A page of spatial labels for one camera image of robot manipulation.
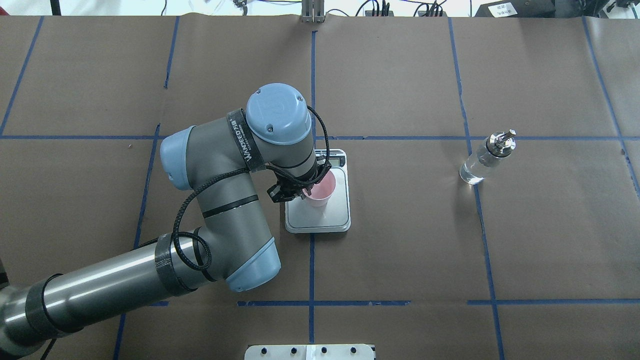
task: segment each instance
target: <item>paper cup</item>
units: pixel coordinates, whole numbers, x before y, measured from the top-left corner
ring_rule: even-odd
[[[333,194],[334,190],[335,190],[335,176],[333,172],[329,170],[329,172],[326,173],[322,181],[320,181],[319,184],[315,184],[314,188],[311,189],[311,195],[309,195],[306,190],[302,190],[302,191],[307,196],[305,201],[309,205],[317,208],[319,206],[325,205],[329,201],[329,198],[331,197],[331,194]]]

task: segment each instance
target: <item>black device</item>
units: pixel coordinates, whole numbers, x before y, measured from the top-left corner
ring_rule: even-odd
[[[474,17],[556,17],[552,0],[509,0],[482,4]]]

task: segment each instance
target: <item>metal nozzle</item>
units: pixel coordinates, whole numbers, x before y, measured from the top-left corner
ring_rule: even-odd
[[[504,143],[505,141],[509,140],[510,138],[516,136],[516,131],[514,129],[509,129],[509,131],[507,131],[506,133],[498,136],[495,139],[495,142],[497,143]]]

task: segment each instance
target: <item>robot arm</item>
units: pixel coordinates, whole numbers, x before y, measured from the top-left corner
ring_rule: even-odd
[[[178,233],[179,249],[172,234],[164,234],[156,243],[69,274],[0,290],[0,359],[24,357],[48,339],[209,282],[225,280],[231,290],[244,291],[272,279],[280,260],[248,172],[276,172],[278,182],[268,191],[275,202],[310,190],[330,167],[316,161],[311,125],[296,89],[269,84],[250,97],[246,114],[236,110],[165,139],[163,168],[178,189],[200,188],[205,225],[189,236]]]

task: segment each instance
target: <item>kitchen scale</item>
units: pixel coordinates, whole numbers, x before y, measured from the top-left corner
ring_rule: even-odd
[[[316,149],[316,156],[324,156],[325,152]],[[347,154],[340,149],[330,149],[328,161],[335,176],[333,194],[326,205],[317,208],[300,197],[286,202],[285,228],[290,233],[341,233],[351,226]]]

